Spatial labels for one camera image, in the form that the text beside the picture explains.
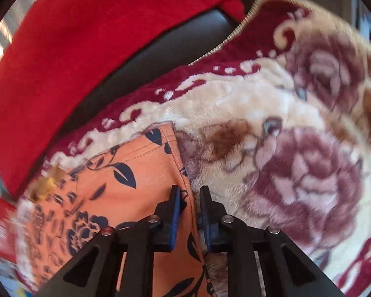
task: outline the pink rose print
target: pink rose print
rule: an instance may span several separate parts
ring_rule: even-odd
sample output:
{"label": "pink rose print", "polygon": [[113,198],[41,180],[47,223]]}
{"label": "pink rose print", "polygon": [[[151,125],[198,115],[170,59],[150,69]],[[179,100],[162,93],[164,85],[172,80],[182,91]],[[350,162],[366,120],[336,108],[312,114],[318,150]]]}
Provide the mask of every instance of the pink rose print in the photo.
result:
{"label": "pink rose print", "polygon": [[332,248],[354,230],[360,165],[334,136],[309,127],[281,130],[281,124],[274,118],[263,125],[242,207],[267,217],[267,225],[284,230],[305,253]]}
{"label": "pink rose print", "polygon": [[364,67],[348,37],[304,34],[285,57],[297,90],[311,91],[330,109],[337,104],[342,111],[352,110]]}

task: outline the red cloth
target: red cloth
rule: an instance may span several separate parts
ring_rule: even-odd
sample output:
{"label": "red cloth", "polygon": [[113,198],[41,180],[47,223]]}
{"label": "red cloth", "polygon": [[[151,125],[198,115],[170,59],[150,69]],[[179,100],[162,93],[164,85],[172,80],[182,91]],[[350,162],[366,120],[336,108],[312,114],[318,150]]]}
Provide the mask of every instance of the red cloth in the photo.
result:
{"label": "red cloth", "polygon": [[0,173],[8,191],[22,193],[60,125],[105,77],[160,33],[222,1],[38,0],[0,62]]}

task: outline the metal screw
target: metal screw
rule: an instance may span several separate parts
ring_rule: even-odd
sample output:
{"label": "metal screw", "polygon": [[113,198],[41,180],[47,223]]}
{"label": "metal screw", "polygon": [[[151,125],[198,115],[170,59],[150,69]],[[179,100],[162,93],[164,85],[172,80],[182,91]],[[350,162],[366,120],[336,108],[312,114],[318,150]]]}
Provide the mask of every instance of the metal screw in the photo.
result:
{"label": "metal screw", "polygon": [[102,229],[102,234],[104,236],[110,236],[114,233],[114,228],[110,227],[110,226],[107,226],[105,228]]}
{"label": "metal screw", "polygon": [[280,232],[280,229],[274,228],[273,226],[269,226],[268,231],[272,234],[278,234]]}
{"label": "metal screw", "polygon": [[232,215],[224,215],[222,218],[222,221],[224,222],[224,223],[232,223],[232,222],[234,222],[234,217],[232,216]]}
{"label": "metal screw", "polygon": [[157,223],[159,221],[159,216],[156,214],[149,215],[147,221],[150,223]]}

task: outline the plush blanket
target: plush blanket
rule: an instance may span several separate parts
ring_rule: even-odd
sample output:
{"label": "plush blanket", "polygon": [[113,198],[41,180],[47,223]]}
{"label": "plush blanket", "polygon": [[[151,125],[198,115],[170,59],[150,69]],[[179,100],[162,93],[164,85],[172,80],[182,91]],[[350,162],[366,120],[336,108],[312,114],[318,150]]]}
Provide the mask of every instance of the plush blanket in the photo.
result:
{"label": "plush blanket", "polygon": [[[348,297],[371,290],[371,44],[307,0],[257,0],[234,33],[58,141],[76,167],[172,122],[198,202],[281,228]],[[225,258],[205,254],[215,294]]]}

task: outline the red tag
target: red tag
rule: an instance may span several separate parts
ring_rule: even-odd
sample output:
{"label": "red tag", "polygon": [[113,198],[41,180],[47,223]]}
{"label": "red tag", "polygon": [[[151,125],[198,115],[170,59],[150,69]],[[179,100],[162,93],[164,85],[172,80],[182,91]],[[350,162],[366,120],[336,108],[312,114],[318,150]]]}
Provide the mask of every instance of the red tag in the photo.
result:
{"label": "red tag", "polygon": [[16,263],[15,218],[16,207],[0,198],[0,257]]}

